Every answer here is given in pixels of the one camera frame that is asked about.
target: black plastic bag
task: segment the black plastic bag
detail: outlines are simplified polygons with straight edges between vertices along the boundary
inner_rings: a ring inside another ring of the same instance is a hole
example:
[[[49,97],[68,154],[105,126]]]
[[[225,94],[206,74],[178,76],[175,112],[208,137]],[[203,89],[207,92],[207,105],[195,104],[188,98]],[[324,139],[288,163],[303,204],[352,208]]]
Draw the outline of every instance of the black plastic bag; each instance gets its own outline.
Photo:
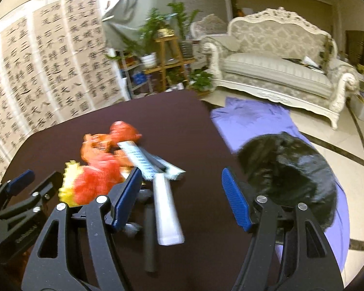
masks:
[[[307,204],[322,229],[334,220],[337,190],[325,158],[312,146],[286,132],[251,139],[239,152],[247,182],[257,195],[276,204]]]

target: purple fabric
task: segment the purple fabric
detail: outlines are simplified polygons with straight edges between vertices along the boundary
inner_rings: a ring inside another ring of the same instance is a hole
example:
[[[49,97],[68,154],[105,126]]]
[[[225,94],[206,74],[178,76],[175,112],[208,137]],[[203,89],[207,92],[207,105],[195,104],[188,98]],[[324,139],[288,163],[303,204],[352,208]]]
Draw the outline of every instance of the purple fabric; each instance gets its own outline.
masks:
[[[299,132],[289,110],[281,105],[227,97],[225,107],[214,109],[211,118],[232,153],[236,153],[252,138],[283,131],[313,146]],[[349,211],[345,192],[337,178],[336,187],[335,217],[332,226],[326,229],[325,236],[342,271],[349,249]],[[279,256],[282,255],[282,248],[283,246],[276,246]]]

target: metal bolt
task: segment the metal bolt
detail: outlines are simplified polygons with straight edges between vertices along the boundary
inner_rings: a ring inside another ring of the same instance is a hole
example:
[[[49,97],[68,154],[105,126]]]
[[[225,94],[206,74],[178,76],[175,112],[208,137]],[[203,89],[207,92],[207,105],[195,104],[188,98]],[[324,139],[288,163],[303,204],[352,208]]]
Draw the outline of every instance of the metal bolt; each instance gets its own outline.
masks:
[[[265,196],[257,196],[256,200],[260,203],[266,203],[267,202],[267,197]]]
[[[307,205],[303,202],[298,203],[298,208],[301,209],[302,211],[307,210]]]
[[[62,211],[63,209],[66,208],[66,204],[61,202],[61,203],[57,204],[56,208],[57,208],[58,211]]]
[[[106,202],[107,200],[108,200],[108,197],[107,197],[107,196],[98,196],[98,197],[96,198],[97,203],[104,203],[104,202]]]

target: dark brown table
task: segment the dark brown table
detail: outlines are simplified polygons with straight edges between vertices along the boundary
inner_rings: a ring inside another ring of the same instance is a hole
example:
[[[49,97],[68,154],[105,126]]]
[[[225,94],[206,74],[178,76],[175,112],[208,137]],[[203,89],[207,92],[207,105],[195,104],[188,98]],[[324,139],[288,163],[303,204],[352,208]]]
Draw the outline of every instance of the dark brown table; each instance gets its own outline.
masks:
[[[172,182],[172,190],[185,242],[159,246],[156,276],[144,272],[142,241],[116,234],[117,253],[135,291],[231,290],[244,261],[250,235],[237,226],[221,185],[221,171],[231,166],[241,176],[236,158],[196,95],[187,90],[162,93],[119,103],[74,118],[33,134],[21,146],[3,180],[13,179],[27,169],[36,174],[33,185],[53,171],[62,171],[65,162],[80,161],[86,133],[108,133],[114,121],[123,120],[143,135],[140,145],[186,170],[185,178]],[[50,201],[50,209],[58,199]],[[86,267],[91,260],[84,257]],[[272,264],[270,282],[278,273]]]

